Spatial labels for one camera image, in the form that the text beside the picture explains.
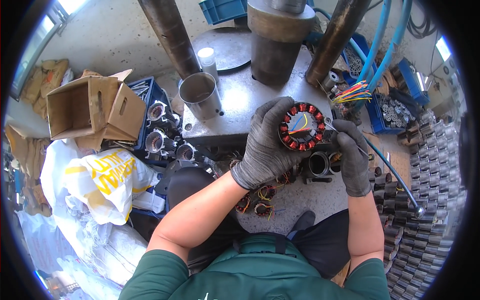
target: blue hose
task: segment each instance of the blue hose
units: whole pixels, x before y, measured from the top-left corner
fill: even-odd
[[[322,15],[324,15],[329,21],[332,19],[332,16],[327,13],[325,10],[321,9],[321,8],[317,8],[317,7],[314,7],[313,8],[313,11],[314,12],[319,12],[321,13]],[[355,52],[357,53],[357,55],[360,57],[361,61],[365,62],[367,60],[367,56],[365,55],[365,53],[363,53],[362,49],[360,49],[359,45],[357,44],[357,42],[355,42],[355,40],[351,37],[350,38],[350,46],[352,46],[352,48],[355,50]],[[370,67],[369,69],[369,74],[373,74],[373,67]]]
[[[388,47],[387,53],[385,54],[380,67],[378,67],[377,72],[372,78],[368,85],[368,89],[370,92],[373,92],[374,89],[377,87],[380,79],[382,78],[383,73],[387,70],[388,66],[392,62],[393,54],[397,51],[397,48],[402,43],[403,35],[405,34],[405,29],[407,28],[408,19],[410,18],[410,12],[412,10],[412,0],[404,0],[402,6],[402,14],[400,16],[400,21],[398,21],[398,25],[396,26],[395,33],[392,38],[392,42]],[[365,100],[359,100],[355,104],[353,108],[353,113],[357,113],[360,111],[361,107],[365,104]]]
[[[367,79],[367,82],[371,82],[367,78],[367,72],[369,69],[366,66],[370,66],[375,61],[375,57],[377,56],[378,49],[380,48],[380,44],[382,43],[382,39],[385,35],[385,29],[387,27],[388,16],[390,15],[390,7],[392,6],[391,0],[384,0],[384,4],[382,6],[382,12],[380,14],[380,21],[378,23],[377,31],[375,32],[375,37],[373,38],[372,47],[370,48],[370,52],[368,53],[367,60],[363,65],[363,69],[357,79],[357,83],[362,80]]]

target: gray work glove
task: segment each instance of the gray work glove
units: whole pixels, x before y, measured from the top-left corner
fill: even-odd
[[[231,171],[233,179],[244,189],[254,190],[310,156],[310,151],[287,149],[278,136],[278,126],[294,104],[291,97],[279,97],[255,111],[245,156]]]
[[[340,167],[347,194],[362,197],[370,192],[368,180],[368,157],[357,148],[367,152],[367,142],[353,122],[333,120],[332,125],[340,132],[332,135],[332,144],[342,153]]]

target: red coil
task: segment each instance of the red coil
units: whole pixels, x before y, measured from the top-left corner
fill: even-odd
[[[324,119],[324,117],[322,116],[322,114],[321,114],[320,112],[318,112],[318,113],[315,115],[315,120],[321,122],[323,119]]]
[[[284,141],[284,142],[287,143],[287,144],[290,143],[290,140],[291,140],[291,138],[290,138],[289,135],[286,135],[286,136],[284,136],[284,137],[282,138],[282,141]]]
[[[317,113],[317,108],[313,105],[310,105],[308,112],[311,113],[312,115],[315,115]]]
[[[314,140],[316,141],[321,141],[322,140],[322,134],[321,133],[317,133],[314,137],[313,137]]]
[[[305,103],[299,104],[299,111],[307,111],[307,105]]]

